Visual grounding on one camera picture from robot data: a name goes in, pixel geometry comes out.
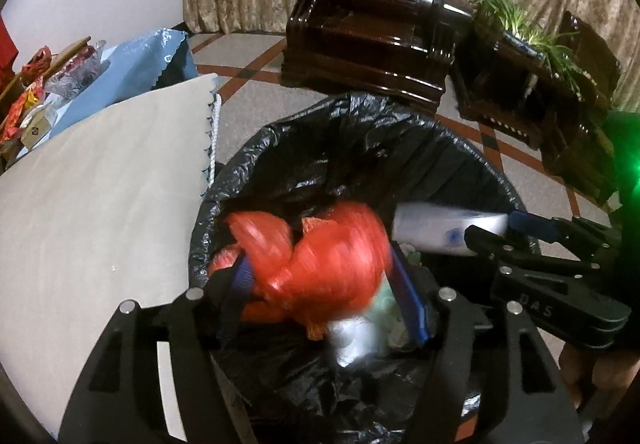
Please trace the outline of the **person's hand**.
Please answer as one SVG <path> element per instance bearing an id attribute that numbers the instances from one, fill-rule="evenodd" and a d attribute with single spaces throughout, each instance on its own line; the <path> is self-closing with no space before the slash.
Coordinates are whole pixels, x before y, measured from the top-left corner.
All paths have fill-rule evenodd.
<path id="1" fill-rule="evenodd" d="M 639 371 L 639 357 L 634 353 L 617 353 L 600 356 L 592 365 L 584 353 L 565 343 L 559 357 L 561 376 L 570 392 L 570 398 L 578 407 L 587 394 L 590 383 L 605 394 L 606 401 L 600 409 L 600 418 L 608 418 L 625 396 Z"/>

